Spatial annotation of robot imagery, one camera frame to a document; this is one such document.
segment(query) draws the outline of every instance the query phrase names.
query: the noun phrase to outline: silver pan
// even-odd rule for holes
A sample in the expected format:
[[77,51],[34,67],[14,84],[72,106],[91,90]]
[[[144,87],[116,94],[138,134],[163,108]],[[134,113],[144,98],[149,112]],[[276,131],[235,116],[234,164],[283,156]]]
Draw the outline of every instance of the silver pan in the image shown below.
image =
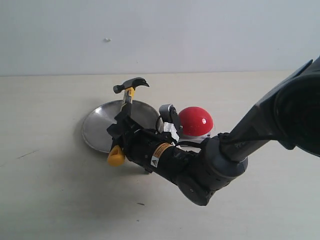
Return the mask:
[[[107,128],[115,124],[115,116],[120,112],[122,100],[102,104],[93,110],[83,121],[82,137],[89,147],[103,153],[109,153],[112,137]],[[133,100],[131,117],[144,128],[154,129],[159,113],[150,105]]]

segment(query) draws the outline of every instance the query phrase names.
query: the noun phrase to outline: white table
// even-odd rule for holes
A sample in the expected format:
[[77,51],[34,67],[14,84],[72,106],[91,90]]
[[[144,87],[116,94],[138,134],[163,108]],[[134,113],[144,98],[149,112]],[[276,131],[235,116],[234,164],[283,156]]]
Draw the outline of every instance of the white table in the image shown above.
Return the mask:
[[121,99],[112,86],[132,77],[150,84],[135,99],[156,109],[203,107],[218,133],[290,73],[0,78],[0,239],[319,239],[320,159],[302,150],[268,143],[249,157],[244,175],[200,207],[133,163],[108,166],[80,135],[84,117]]

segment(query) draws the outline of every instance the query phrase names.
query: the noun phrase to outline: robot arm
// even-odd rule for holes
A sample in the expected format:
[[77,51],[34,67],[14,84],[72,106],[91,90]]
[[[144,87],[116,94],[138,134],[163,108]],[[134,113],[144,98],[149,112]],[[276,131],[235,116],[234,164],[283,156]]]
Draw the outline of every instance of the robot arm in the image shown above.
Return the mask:
[[320,156],[319,71],[319,58],[306,63],[259,100],[230,133],[196,145],[199,153],[174,146],[170,132],[144,129],[124,111],[107,131],[129,161],[177,185],[193,203],[206,206],[217,190],[245,172],[247,156],[270,140]]

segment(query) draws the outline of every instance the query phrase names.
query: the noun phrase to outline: white wall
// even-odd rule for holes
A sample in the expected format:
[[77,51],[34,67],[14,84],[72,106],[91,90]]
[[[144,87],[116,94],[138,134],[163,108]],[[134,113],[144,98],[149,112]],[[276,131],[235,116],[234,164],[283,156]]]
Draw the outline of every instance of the white wall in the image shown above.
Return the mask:
[[318,0],[0,0],[0,76],[295,69],[320,54],[319,7]]

